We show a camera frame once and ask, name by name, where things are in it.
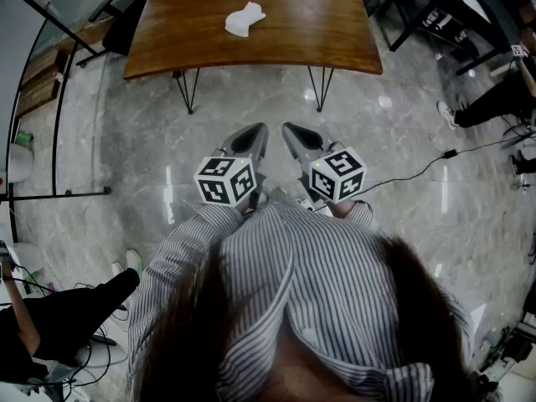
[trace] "white striped shirt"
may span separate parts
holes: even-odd
[[[249,299],[220,365],[225,401],[262,389],[276,353],[283,312],[296,336],[356,394],[395,401],[428,400],[430,366],[403,363],[390,268],[372,209],[356,203],[346,219],[314,214],[277,189],[245,222],[235,209],[191,204],[197,216],[179,225],[144,271],[131,311],[129,374],[143,360],[157,314],[185,264],[199,264],[219,240],[234,302]],[[472,351],[472,320],[444,291]]]

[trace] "black chair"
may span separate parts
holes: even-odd
[[[107,54],[108,52],[128,55],[132,40],[134,39],[134,33],[136,32],[136,26],[142,16],[146,1],[147,0],[135,0],[128,8],[126,8],[125,12],[122,12],[111,5],[113,0],[103,0],[98,8],[90,15],[88,20],[90,23],[94,23],[103,12],[116,18],[116,21],[111,26],[110,30],[108,30],[106,36],[102,39],[104,50],[79,61],[76,65],[85,67],[88,61],[103,54]]]

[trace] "dark hair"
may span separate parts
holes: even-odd
[[[396,288],[399,349],[405,363],[427,363],[435,380],[433,402],[478,401],[484,394],[462,360],[461,337],[438,285],[400,238],[382,238]],[[237,317],[229,309],[221,259],[183,273],[161,312],[148,344],[134,395],[153,400],[162,389],[180,389],[181,400],[219,400],[219,365]]]

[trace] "marble floor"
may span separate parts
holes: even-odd
[[[449,49],[418,34],[391,53],[385,36],[392,40],[400,24],[374,18],[371,24],[384,73],[336,70],[322,113],[305,67],[201,70],[193,115],[171,75],[126,82],[126,58],[112,54],[73,68],[59,124],[59,191],[108,185],[113,192],[16,205],[19,238],[42,250],[44,278],[63,289],[79,281],[98,284],[111,278],[111,263],[123,260],[128,248],[148,264],[164,237],[191,216],[182,199],[198,199],[193,171],[202,157],[252,122],[270,129],[261,167],[267,188],[280,185],[300,197],[299,164],[281,137],[284,121],[327,123],[367,163],[365,188],[416,174],[446,150],[501,139],[507,124],[500,118],[451,131],[436,113],[437,100],[455,106],[456,94],[473,101],[489,89],[487,67],[474,77],[456,77],[459,65]],[[22,131],[35,135],[35,164],[16,186],[18,194],[50,192],[54,118],[55,103],[23,118]],[[465,153],[414,180],[363,195],[380,224],[413,243],[431,272],[464,296],[487,302],[478,341],[518,318],[528,290],[536,190],[511,189],[510,152],[492,146]],[[124,373],[124,366],[115,366],[88,390],[95,400],[125,400]]]

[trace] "black and white cube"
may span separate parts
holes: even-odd
[[[193,175],[204,203],[234,207],[257,187],[246,157],[205,157]]]
[[[352,147],[347,147],[311,162],[309,188],[339,203],[359,193],[366,172],[363,159]]]

